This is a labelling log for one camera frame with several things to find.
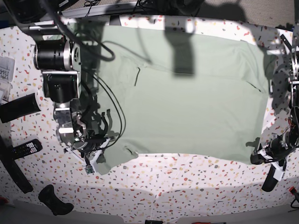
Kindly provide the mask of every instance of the table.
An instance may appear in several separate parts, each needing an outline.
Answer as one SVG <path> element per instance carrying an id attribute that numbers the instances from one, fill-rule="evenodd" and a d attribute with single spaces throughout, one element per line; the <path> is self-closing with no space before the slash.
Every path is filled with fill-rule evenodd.
<path id="1" fill-rule="evenodd" d="M 285 49 L 279 36 L 290 41 L 292 33 L 235 21 L 192 17 L 120 16 L 121 25 L 150 29 L 171 28 L 178 32 L 212 35 L 247 41 L 271 50 L 278 59 L 271 83 L 261 140 L 271 133 L 282 133 L 288 126 L 287 66 Z M 248 166 L 192 154 L 142 154 L 107 175 L 87 176 L 82 164 L 63 153 L 55 136 L 52 102 L 42 91 L 41 72 L 32 61 L 34 41 L 17 27 L 0 30 L 1 56 L 15 59 L 10 100 L 35 92 L 41 112 L 2 124 L 0 134 L 13 145 L 38 137 L 43 150 L 16 163 L 34 187 L 23 194 L 0 163 L 0 196 L 42 204 L 37 196 L 53 184 L 56 195 L 73 203 L 76 211 L 118 215 L 125 222 L 162 220 L 175 223 L 181 217 L 212 216 L 279 206 L 292 201 L 288 189 L 299 187 L 299 152 L 288 157 L 285 179 L 266 193 L 261 186 L 269 165 Z"/>

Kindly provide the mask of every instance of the black cable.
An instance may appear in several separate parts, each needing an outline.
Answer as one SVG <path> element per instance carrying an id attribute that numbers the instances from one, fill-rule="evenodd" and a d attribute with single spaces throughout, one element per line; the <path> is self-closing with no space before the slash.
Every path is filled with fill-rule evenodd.
<path id="1" fill-rule="evenodd" d="M 83 7 L 89 7 L 89 10 L 88 10 L 87 14 L 85 15 L 85 17 L 87 17 L 89 15 L 90 10 L 92 9 L 92 7 L 99 4 L 100 1 L 101 0 L 85 0 Z"/>
<path id="2" fill-rule="evenodd" d="M 292 209 L 299 209 L 299 207 L 294 207 L 294 206 L 293 206 L 293 204 L 294 204 L 295 201 L 296 201 L 296 199 L 294 199 L 294 200 L 292 201 L 292 203 L 291 203 L 291 208 L 292 208 Z"/>
<path id="3" fill-rule="evenodd" d="M 86 93 L 88 94 L 89 97 L 89 102 L 87 107 L 85 108 L 84 112 L 82 113 L 82 118 L 89 113 L 91 107 L 92 107 L 92 103 L 93 103 L 93 94 L 91 92 L 91 90 L 88 88 L 86 82 L 84 82 L 83 80 L 81 80 L 81 85 L 82 87 L 85 89 Z"/>
<path id="4" fill-rule="evenodd" d="M 105 148 L 101 148 L 101 150 L 104 150 L 104 149 L 107 149 L 107 148 L 113 146 L 118 141 L 118 139 L 123 135 L 123 133 L 124 133 L 124 131 L 126 129 L 126 118 L 125 118 L 124 112 L 123 112 L 123 110 L 122 110 L 122 108 L 120 106 L 120 103 L 119 103 L 118 99 L 116 98 L 115 94 L 112 92 L 112 90 L 110 89 L 110 87 L 103 81 L 103 79 L 101 79 L 100 77 L 96 77 L 95 75 L 91 74 L 87 69 L 82 68 L 81 70 L 84 71 L 84 72 L 86 72 L 88 75 L 90 75 L 104 89 L 104 91 L 106 92 L 106 94 L 110 98 L 111 102 L 113 103 L 113 105 L 114 105 L 114 107 L 116 109 L 117 115 L 118 115 L 118 117 L 120 119 L 120 126 L 121 127 L 120 127 L 120 133 L 119 133 L 117 139 L 111 145 L 106 146 Z M 119 108 L 120 108 L 120 110 L 122 112 L 122 115 L 124 117 L 124 129 L 122 129 L 123 123 L 122 123 L 121 115 L 120 115 L 119 110 L 117 109 L 117 106 L 116 106 L 115 102 L 113 101 L 111 95 L 108 93 L 107 89 L 104 87 L 104 85 L 97 78 L 100 79 L 105 84 L 105 86 L 110 90 L 110 92 L 114 96 L 114 98 L 115 98 L 115 100 L 116 100 L 116 102 L 117 102 L 117 104 L 118 104 L 118 106 L 119 106 Z"/>
<path id="5" fill-rule="evenodd" d="M 68 28 L 66 25 L 63 24 L 63 22 L 60 19 L 60 16 L 54 11 L 54 9 L 52 8 L 51 4 L 49 3 L 48 0 L 40 0 L 42 3 L 43 8 L 47 11 L 47 13 L 49 14 L 50 18 L 53 19 L 53 21 L 55 22 L 55 24 L 57 25 L 59 31 L 67 36 L 71 41 L 75 42 L 76 44 L 78 44 L 81 49 L 87 51 L 88 53 L 90 53 L 92 56 L 99 58 L 100 60 L 103 61 L 113 61 L 115 59 L 115 55 L 113 53 L 112 50 L 110 50 L 108 47 L 106 47 L 104 44 L 98 42 L 94 37 L 90 38 L 92 40 L 94 40 L 95 42 L 97 42 L 99 45 L 101 45 L 105 50 L 107 50 L 110 54 L 111 57 L 105 57 L 103 55 L 100 55 L 99 53 L 90 50 L 85 44 L 83 44 L 83 42 L 76 37 Z"/>

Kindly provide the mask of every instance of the black remote control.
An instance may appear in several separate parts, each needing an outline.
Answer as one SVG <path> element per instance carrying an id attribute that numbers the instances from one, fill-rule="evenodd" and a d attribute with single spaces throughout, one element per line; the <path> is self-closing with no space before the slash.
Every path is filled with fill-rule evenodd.
<path id="1" fill-rule="evenodd" d="M 26 142 L 22 145 L 14 147 L 11 149 L 13 160 L 25 157 L 27 155 L 31 155 L 33 153 L 37 153 L 43 149 L 41 143 L 37 139 L 33 139 L 32 141 Z"/>

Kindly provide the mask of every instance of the terrazzo tablecloth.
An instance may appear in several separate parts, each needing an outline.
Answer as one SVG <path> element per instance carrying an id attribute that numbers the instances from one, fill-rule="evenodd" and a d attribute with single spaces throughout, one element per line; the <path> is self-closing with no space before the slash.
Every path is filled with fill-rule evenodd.
<path id="1" fill-rule="evenodd" d="M 258 44 L 278 56 L 270 97 L 265 111 L 261 140 L 282 133 L 287 124 L 288 66 L 279 35 L 291 40 L 292 33 L 232 21 L 188 17 L 121 16 L 127 27 L 172 29 L 194 35 L 212 35 Z M 297 158 L 288 158 L 285 179 L 274 191 L 261 186 L 269 165 L 248 166 L 192 154 L 141 154 L 107 175 L 87 176 L 82 164 L 63 153 L 55 136 L 52 102 L 42 91 L 41 73 L 32 61 L 34 41 L 17 27 L 0 30 L 0 55 L 15 59 L 10 100 L 35 92 L 41 112 L 1 125 L 1 135 L 19 145 L 38 138 L 43 150 L 16 163 L 34 187 L 23 194 L 0 163 L 0 196 L 41 204 L 38 193 L 47 184 L 56 195 L 74 204 L 76 211 L 118 215 L 125 222 L 162 220 L 175 223 L 181 217 L 211 216 L 263 209 L 292 201 L 288 189 L 298 187 Z"/>

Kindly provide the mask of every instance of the speckled white table cover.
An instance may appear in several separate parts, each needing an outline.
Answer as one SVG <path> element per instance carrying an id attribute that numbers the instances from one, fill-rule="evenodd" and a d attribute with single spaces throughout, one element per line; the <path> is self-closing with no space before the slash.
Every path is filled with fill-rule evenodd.
<path id="1" fill-rule="evenodd" d="M 279 35 L 292 33 L 275 28 L 232 21 L 188 17 L 121 16 L 127 27 L 165 29 L 247 41 L 277 54 L 276 71 L 264 117 L 262 140 L 282 133 L 288 126 L 288 66 Z M 41 72 L 32 61 L 34 41 L 17 27 L 0 30 L 0 54 L 15 59 L 10 100 L 35 92 L 41 112 L 1 125 L 1 135 L 19 145 L 37 137 L 43 150 L 16 163 L 34 191 L 23 194 L 0 163 L 0 196 L 42 204 L 37 196 L 47 184 L 56 195 L 74 204 L 76 211 L 118 215 L 125 222 L 162 220 L 175 223 L 181 217 L 212 216 L 264 209 L 290 203 L 288 189 L 298 185 L 299 152 L 289 156 L 285 179 L 266 193 L 261 186 L 269 165 L 245 164 L 191 154 L 141 154 L 114 167 L 107 175 L 87 176 L 82 164 L 63 153 L 55 136 L 52 102 L 42 91 Z"/>

